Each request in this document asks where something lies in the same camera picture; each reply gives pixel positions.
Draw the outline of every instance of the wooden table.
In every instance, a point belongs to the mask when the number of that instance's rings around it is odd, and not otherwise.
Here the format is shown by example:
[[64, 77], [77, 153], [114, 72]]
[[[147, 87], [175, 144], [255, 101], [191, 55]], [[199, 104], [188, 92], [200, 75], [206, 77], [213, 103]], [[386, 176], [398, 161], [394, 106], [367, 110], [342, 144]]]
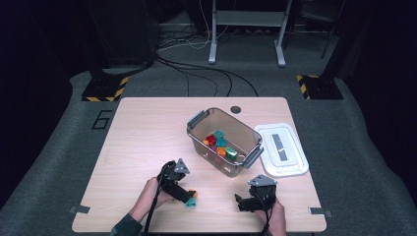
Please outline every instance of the wooden table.
[[[235, 105], [241, 107], [241, 113], [230, 112]], [[266, 175], [261, 159], [237, 177], [229, 178], [195, 152], [187, 135], [187, 122], [211, 107], [228, 112], [252, 128], [285, 122], [295, 130], [288, 104], [281, 97], [124, 98], [81, 202], [89, 212], [77, 213], [73, 230], [109, 232], [133, 206], [147, 179], [156, 176], [167, 161], [182, 158], [191, 173], [179, 185], [198, 192], [197, 206], [186, 207], [178, 201], [164, 204], [154, 212], [149, 232], [261, 232], [264, 226], [258, 217], [239, 211], [234, 198], [234, 194], [249, 198], [248, 181], [259, 174]], [[308, 213], [308, 207], [321, 207], [310, 171], [275, 179], [277, 197], [285, 206], [287, 231], [324, 231], [325, 218]]]

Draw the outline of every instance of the black stand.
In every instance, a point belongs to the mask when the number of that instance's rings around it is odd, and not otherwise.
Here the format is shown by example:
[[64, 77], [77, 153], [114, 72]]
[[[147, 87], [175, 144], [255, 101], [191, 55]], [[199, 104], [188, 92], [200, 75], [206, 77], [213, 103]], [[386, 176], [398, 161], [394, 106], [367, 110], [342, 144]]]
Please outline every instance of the black stand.
[[297, 81], [305, 99], [343, 99], [343, 95], [334, 82], [334, 77], [355, 43], [363, 23], [369, 15], [369, 13], [364, 12], [363, 7], [360, 8], [354, 5], [346, 6], [346, 13], [351, 13], [354, 10], [356, 14], [345, 14], [345, 27], [342, 36], [331, 53], [323, 73], [320, 76], [297, 76]]
[[127, 73], [112, 75], [103, 72], [96, 55], [93, 53], [90, 38], [85, 26], [77, 16], [77, 8], [71, 1], [62, 0], [64, 10], [69, 19], [69, 26], [73, 39], [80, 46], [80, 54], [86, 64], [91, 80], [82, 95], [83, 101], [116, 101], [123, 93], [124, 87], [128, 82], [128, 76], [137, 74], [146, 69], [150, 63], [145, 63], [140, 69]]
[[128, 78], [113, 76], [101, 72], [98, 77], [92, 75], [89, 84], [83, 92], [83, 101], [116, 101], [120, 98]]

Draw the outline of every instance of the gray carpet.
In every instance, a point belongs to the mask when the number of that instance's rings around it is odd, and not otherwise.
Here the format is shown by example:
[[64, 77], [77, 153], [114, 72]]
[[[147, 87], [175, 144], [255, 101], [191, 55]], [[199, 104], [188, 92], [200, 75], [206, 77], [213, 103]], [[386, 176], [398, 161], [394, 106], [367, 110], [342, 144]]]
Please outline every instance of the gray carpet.
[[[259, 96], [288, 100], [322, 206], [334, 214], [327, 219], [327, 230], [317, 235], [417, 235], [417, 210], [402, 181], [387, 168], [367, 136], [361, 110], [345, 83], [336, 79], [343, 100], [305, 100], [301, 94], [296, 75], [319, 75], [336, 39], [327, 57], [320, 59], [323, 39], [291, 37], [284, 51], [285, 68], [277, 66], [274, 39], [257, 35], [220, 42], [215, 65], [208, 64], [208, 45], [202, 49], [177, 46], [158, 54], [238, 74]], [[199, 77], [187, 79], [155, 62], [130, 77], [122, 97], [227, 95], [230, 83], [224, 75], [190, 73]], [[256, 95], [244, 80], [234, 76], [231, 80], [230, 96]], [[89, 73], [72, 78], [73, 96], [60, 124], [0, 211], [0, 235], [76, 235], [71, 229], [75, 216], [68, 209], [81, 202], [108, 131], [108, 126], [91, 127], [101, 110], [111, 110], [103, 113], [111, 121], [118, 106], [117, 101], [81, 101], [88, 82]]]

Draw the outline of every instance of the human hand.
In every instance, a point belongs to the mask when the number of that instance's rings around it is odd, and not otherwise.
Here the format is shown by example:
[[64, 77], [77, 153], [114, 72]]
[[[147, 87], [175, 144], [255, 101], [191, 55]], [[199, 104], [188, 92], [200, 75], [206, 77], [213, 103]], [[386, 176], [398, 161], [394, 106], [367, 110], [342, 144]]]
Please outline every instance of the human hand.
[[[279, 202], [278, 199], [275, 200], [275, 204], [272, 207], [272, 215], [269, 219], [269, 235], [271, 236], [285, 236], [286, 235], [286, 220], [285, 220], [285, 208]], [[261, 221], [266, 224], [267, 216], [263, 210], [255, 210], [255, 213], [261, 219]]]
[[[147, 180], [147, 183], [145, 184], [144, 189], [142, 190], [141, 194], [136, 200], [135, 205], [129, 211], [129, 214], [132, 215], [132, 217], [136, 219], [136, 221], [141, 222], [144, 219], [145, 215], [147, 215], [147, 213], [149, 212], [156, 194], [157, 187], [158, 182], [156, 177], [152, 177]], [[172, 198], [164, 191], [161, 191], [159, 196], [157, 197], [157, 203], [155, 208], [162, 206], [162, 204], [169, 200], [174, 200], [174, 198]]]

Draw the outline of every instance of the colored block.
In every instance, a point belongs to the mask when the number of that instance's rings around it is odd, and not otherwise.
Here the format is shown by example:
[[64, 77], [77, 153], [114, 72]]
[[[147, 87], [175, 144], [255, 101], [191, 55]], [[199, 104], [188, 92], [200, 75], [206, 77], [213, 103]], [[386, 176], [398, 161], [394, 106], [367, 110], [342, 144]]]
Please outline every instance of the colored block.
[[195, 193], [194, 193], [194, 195], [193, 195], [193, 198], [197, 198], [199, 196], [199, 194], [197, 193], [197, 191], [195, 191]]
[[190, 198], [186, 203], [185, 203], [186, 207], [195, 207], [196, 204], [196, 199], [195, 198]]
[[210, 146], [215, 145], [216, 139], [215, 139], [214, 135], [207, 136], [206, 140], [208, 141], [208, 144]]
[[215, 136], [217, 139], [221, 139], [221, 138], [223, 138], [224, 133], [223, 133], [221, 130], [216, 130], [216, 131], [214, 132], [214, 136]]
[[217, 147], [217, 154], [225, 157], [226, 156], [226, 148], [225, 147]]
[[226, 148], [226, 157], [231, 159], [231, 160], [236, 160], [236, 156], [237, 156], [237, 151], [234, 150], [231, 147], [227, 147]]
[[226, 140], [224, 138], [219, 138], [215, 144], [218, 147], [226, 147]]

